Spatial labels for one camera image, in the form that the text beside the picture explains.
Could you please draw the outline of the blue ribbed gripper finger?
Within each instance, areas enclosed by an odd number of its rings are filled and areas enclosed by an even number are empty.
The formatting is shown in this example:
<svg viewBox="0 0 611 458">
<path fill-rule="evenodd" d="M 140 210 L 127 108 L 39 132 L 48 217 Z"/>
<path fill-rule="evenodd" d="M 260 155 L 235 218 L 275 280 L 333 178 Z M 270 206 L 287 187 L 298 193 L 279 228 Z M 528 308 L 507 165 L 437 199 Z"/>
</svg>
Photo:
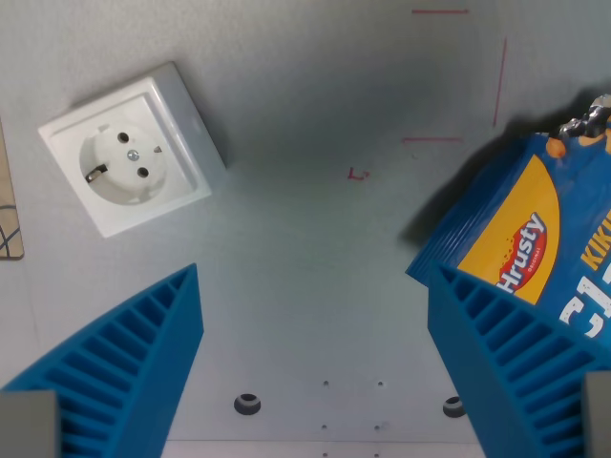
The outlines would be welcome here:
<svg viewBox="0 0 611 458">
<path fill-rule="evenodd" d="M 432 267 L 428 329 L 488 457 L 583 457 L 585 375 L 610 353 L 466 272 Z"/>
<path fill-rule="evenodd" d="M 202 336 L 190 264 L 84 326 L 2 389 L 56 395 L 64 457 L 159 457 Z"/>
</svg>

